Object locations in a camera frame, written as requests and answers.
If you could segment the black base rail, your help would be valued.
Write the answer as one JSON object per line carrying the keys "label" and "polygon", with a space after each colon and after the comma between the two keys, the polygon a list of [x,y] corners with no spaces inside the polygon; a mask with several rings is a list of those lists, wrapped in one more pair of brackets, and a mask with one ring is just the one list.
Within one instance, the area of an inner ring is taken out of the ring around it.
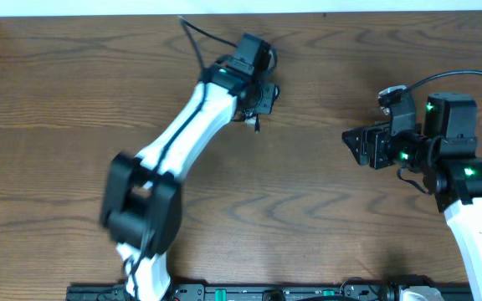
{"label": "black base rail", "polygon": [[165,301],[298,301],[298,300],[472,300],[465,283],[437,284],[424,275],[390,277],[381,282],[360,277],[326,284],[210,284],[172,281],[157,296],[147,297],[143,287],[117,284],[75,283],[66,289],[66,301],[165,300]]}

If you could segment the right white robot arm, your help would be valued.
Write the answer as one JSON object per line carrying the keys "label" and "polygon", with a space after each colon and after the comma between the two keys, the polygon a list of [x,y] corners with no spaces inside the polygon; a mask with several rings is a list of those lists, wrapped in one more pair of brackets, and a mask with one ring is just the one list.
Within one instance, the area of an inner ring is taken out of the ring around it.
{"label": "right white robot arm", "polygon": [[434,196],[458,244],[472,297],[482,300],[482,158],[476,155],[477,104],[467,94],[428,96],[423,123],[402,86],[378,95],[389,119],[343,132],[360,166],[397,165],[423,176],[419,190]]}

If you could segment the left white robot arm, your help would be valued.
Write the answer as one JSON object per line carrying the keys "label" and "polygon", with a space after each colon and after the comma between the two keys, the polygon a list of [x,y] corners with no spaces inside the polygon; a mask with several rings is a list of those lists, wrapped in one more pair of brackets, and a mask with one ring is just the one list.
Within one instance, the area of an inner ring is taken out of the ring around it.
{"label": "left white robot arm", "polygon": [[277,63],[273,46],[246,33],[234,54],[203,69],[190,100],[158,138],[110,163],[100,224],[124,262],[128,299],[167,296],[167,250],[182,223],[182,183],[225,125],[271,113],[279,86],[267,77]]}

